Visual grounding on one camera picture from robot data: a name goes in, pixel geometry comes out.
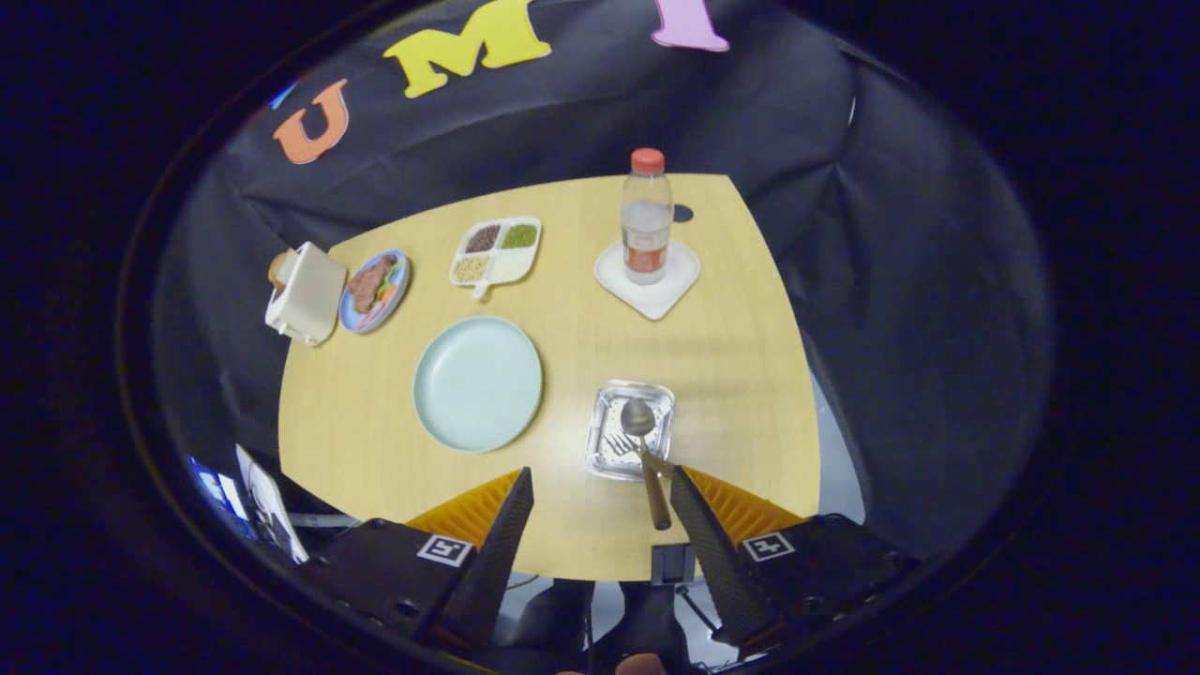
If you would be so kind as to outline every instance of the light blue plate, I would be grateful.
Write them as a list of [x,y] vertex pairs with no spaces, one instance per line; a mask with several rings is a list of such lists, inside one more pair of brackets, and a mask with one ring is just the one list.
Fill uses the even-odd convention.
[[409,268],[408,258],[404,257],[398,249],[392,249],[390,251],[383,251],[378,256],[365,262],[359,271],[376,264],[379,258],[391,253],[396,256],[396,264],[391,267],[391,274],[388,275],[388,282],[392,286],[398,286],[396,292],[391,295],[391,299],[386,304],[379,306],[378,303],[371,306],[371,311],[367,313],[359,313],[354,311],[354,295],[350,295],[349,288],[342,288],[342,300],[337,304],[337,317],[342,319],[342,327],[350,333],[367,333],[374,330],[385,318],[391,316],[392,310],[400,304],[401,298],[404,297],[404,292],[408,291],[408,277]]
[[413,404],[443,446],[486,453],[529,425],[541,401],[541,359],[529,336],[494,316],[464,318],[430,342],[416,364]]

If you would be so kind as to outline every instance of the pink letter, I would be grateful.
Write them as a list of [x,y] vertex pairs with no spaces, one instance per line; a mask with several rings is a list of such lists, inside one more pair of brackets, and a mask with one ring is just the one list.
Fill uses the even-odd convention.
[[713,30],[704,0],[655,0],[662,28],[650,37],[664,47],[726,52],[727,40]]

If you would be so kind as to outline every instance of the metal spoon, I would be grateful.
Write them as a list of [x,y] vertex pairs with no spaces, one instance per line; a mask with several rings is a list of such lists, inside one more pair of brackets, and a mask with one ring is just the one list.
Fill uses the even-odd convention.
[[646,497],[650,502],[650,520],[655,530],[671,528],[671,512],[667,510],[667,498],[662,495],[659,474],[646,464],[646,435],[654,431],[654,411],[641,399],[630,399],[620,408],[620,429],[630,436],[637,436],[640,443],[637,456],[642,459],[642,479],[646,483]]

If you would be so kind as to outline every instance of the wooden handle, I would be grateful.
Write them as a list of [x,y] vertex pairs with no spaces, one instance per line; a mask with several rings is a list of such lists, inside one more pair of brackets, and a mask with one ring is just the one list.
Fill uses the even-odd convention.
[[[646,456],[646,447],[638,450],[640,456]],[[667,509],[667,498],[662,494],[662,483],[659,483],[659,472],[650,468],[650,465],[642,462],[642,480],[646,483],[646,497],[650,502],[650,520],[654,521],[655,530],[671,528],[671,512]]]

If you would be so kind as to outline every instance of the orange bottle cap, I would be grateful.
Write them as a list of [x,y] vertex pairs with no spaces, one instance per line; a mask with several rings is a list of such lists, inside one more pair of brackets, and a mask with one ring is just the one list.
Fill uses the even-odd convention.
[[654,148],[638,148],[634,150],[630,163],[637,173],[662,173],[667,161],[662,153]]

